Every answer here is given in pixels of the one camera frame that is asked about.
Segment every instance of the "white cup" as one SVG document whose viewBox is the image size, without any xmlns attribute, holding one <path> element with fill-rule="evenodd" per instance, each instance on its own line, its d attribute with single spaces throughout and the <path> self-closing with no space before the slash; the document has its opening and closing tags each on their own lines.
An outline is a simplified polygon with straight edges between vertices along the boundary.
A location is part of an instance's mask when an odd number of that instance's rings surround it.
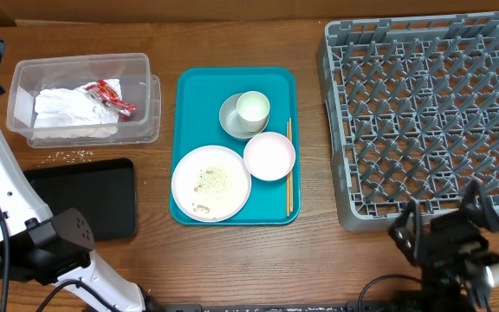
<svg viewBox="0 0 499 312">
<path fill-rule="evenodd" d="M 269 117 L 269 99 L 261 92 L 249 91 L 238 98 L 236 110 L 242 128 L 248 132 L 259 131 Z"/>
</svg>

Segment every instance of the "white tissue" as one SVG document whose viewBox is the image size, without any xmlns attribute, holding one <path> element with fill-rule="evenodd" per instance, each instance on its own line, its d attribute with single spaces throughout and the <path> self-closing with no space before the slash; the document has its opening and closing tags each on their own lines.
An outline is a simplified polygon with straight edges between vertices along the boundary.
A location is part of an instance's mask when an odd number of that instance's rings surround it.
<svg viewBox="0 0 499 312">
<path fill-rule="evenodd" d="M 120 81 L 118 79 L 105 80 L 107 84 L 119 95 Z M 119 113 L 112 111 L 100 103 L 88 99 L 85 87 L 95 84 L 87 83 L 74 90 L 65 88 L 45 89 L 36 97 L 34 110 L 36 111 L 36 120 L 34 128 L 40 130 L 34 131 L 35 139 L 43 138 L 78 138 L 93 137 L 106 138 L 117 133 L 117 127 L 95 127 L 82 129 L 62 129 L 56 131 L 44 131 L 46 127 L 71 127 L 113 124 L 119 121 Z"/>
</svg>

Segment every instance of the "black mount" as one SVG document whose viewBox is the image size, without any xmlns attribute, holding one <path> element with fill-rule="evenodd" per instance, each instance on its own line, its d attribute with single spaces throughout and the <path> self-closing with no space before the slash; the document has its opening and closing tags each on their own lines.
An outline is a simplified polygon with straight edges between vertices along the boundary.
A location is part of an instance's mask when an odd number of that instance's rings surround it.
<svg viewBox="0 0 499 312">
<path fill-rule="evenodd" d="M 71 208 L 42 223 L 25 222 L 26 231 L 10 237 L 10 280 L 41 285 L 55 283 L 58 276 L 90 264 L 95 243 L 86 219 Z M 0 242 L 0 278 L 3 277 L 3 241 Z"/>
<path fill-rule="evenodd" d="M 499 263 L 480 229 L 499 231 L 499 217 L 478 179 L 467 185 L 459 210 L 433 218 L 423 228 L 418 203 L 411 200 L 388 233 L 409 263 L 422 270 L 421 290 L 400 292 L 399 311 L 476 311 L 487 308 L 490 291 L 486 269 Z"/>
</svg>

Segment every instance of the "chopsticks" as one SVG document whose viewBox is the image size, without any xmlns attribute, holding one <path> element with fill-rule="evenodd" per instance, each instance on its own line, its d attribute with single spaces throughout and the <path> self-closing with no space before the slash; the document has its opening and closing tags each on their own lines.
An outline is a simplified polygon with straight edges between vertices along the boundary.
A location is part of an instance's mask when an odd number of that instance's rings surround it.
<svg viewBox="0 0 499 312">
<path fill-rule="evenodd" d="M 286 137 L 292 142 L 292 119 L 288 119 L 286 125 Z M 286 217 L 290 217 L 290 213 L 294 211 L 294 184 L 293 184 L 292 171 L 286 177 Z"/>
</svg>

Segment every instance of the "blue tray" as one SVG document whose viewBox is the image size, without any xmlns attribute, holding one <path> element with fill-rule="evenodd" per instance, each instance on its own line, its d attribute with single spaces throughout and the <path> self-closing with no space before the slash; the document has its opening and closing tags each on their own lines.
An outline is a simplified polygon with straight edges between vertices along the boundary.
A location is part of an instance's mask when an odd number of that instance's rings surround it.
<svg viewBox="0 0 499 312">
<path fill-rule="evenodd" d="M 237 215 L 222 222 L 203 223 L 186 216 L 171 194 L 171 214 L 181 224 L 279 225 L 289 224 L 300 213 L 300 141 L 295 80 L 284 68 L 193 68 L 185 71 L 178 78 L 172 172 L 189 151 L 201 146 L 226 146 L 243 156 L 247 141 L 230 137 L 219 124 L 218 112 L 229 96 L 251 90 L 269 98 L 270 117 L 265 131 L 286 135 L 288 118 L 292 118 L 295 147 L 293 212 L 286 217 L 286 179 L 264 182 L 252 177 L 248 202 Z"/>
</svg>

